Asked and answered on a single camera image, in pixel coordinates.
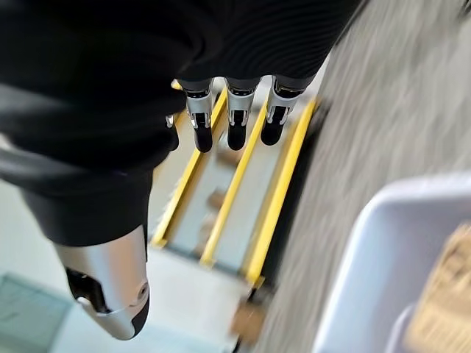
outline white bin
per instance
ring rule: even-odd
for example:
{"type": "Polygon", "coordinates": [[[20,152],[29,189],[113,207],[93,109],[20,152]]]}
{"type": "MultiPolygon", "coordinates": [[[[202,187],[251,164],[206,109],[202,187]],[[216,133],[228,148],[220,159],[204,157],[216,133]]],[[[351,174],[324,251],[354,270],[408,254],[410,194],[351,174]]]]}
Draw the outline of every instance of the white bin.
{"type": "Polygon", "coordinates": [[[396,182],[364,208],[314,353],[408,353],[402,335],[448,237],[471,221],[471,173],[396,182]]]}

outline robotic hand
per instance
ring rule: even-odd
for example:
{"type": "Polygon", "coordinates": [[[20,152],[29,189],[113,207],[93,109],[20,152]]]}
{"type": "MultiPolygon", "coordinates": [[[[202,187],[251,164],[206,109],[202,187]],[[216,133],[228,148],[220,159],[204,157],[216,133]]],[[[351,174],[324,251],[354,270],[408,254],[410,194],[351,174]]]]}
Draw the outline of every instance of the robotic hand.
{"type": "Polygon", "coordinates": [[[209,151],[210,82],[225,77],[228,143],[240,149],[272,75],[261,139],[276,143],[359,2],[0,1],[0,177],[112,336],[135,337],[149,311],[147,205],[152,170],[178,145],[173,114],[187,102],[209,151]]]}

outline floor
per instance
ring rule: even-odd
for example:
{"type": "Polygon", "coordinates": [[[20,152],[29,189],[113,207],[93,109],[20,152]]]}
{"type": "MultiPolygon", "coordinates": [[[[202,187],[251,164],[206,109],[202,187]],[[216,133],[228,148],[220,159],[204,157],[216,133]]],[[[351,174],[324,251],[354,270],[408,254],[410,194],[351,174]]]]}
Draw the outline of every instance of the floor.
{"type": "Polygon", "coordinates": [[[384,185],[471,169],[462,2],[371,0],[333,52],[320,94],[333,106],[256,352],[311,352],[353,222],[384,185]]]}

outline yellow stripe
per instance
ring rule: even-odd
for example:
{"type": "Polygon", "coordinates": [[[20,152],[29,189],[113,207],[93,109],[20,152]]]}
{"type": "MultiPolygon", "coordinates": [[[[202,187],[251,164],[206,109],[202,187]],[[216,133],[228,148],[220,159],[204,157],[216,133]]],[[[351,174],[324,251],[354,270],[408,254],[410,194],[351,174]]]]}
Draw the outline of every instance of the yellow stripe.
{"type": "Polygon", "coordinates": [[[251,285],[256,285],[260,279],[266,253],[268,252],[270,242],[272,241],[273,232],[280,215],[281,207],[283,206],[286,191],[288,190],[289,182],[293,175],[294,167],[300,154],[302,142],[304,141],[305,134],[308,130],[309,122],[311,121],[312,112],[314,111],[315,106],[316,102],[311,101],[304,109],[300,121],[297,124],[296,131],[294,132],[293,139],[291,140],[288,153],[280,172],[280,177],[277,181],[272,200],[270,201],[268,210],[266,211],[265,219],[262,223],[261,231],[252,253],[252,259],[247,267],[245,278],[251,285]]]}
{"type": "Polygon", "coordinates": [[[216,223],[214,224],[213,230],[211,231],[208,242],[206,243],[205,250],[201,255],[200,262],[203,265],[212,266],[214,264],[213,254],[216,250],[216,245],[221,237],[222,229],[224,223],[227,220],[229,215],[230,208],[236,198],[238,187],[241,184],[242,176],[249,164],[250,156],[255,148],[258,137],[263,127],[263,122],[265,121],[265,112],[266,112],[266,102],[260,110],[257,121],[252,129],[247,145],[245,146],[244,153],[242,154],[241,160],[237,165],[232,181],[230,182],[229,188],[227,189],[226,196],[222,203],[221,209],[219,210],[218,216],[216,218],[216,223]]]}
{"type": "MultiPolygon", "coordinates": [[[[219,118],[221,118],[222,113],[226,105],[227,92],[223,90],[216,105],[214,106],[213,113],[211,114],[211,128],[214,129],[215,125],[218,123],[219,118]]],[[[162,216],[162,221],[159,223],[157,230],[155,231],[154,237],[152,238],[151,244],[153,246],[165,246],[167,244],[166,233],[169,228],[171,219],[175,214],[180,202],[182,200],[183,194],[188,187],[188,182],[193,176],[196,167],[201,160],[203,153],[195,149],[188,165],[183,172],[182,178],[178,183],[177,188],[175,189],[174,195],[172,196],[168,207],[165,210],[165,213],[162,216]]]]}

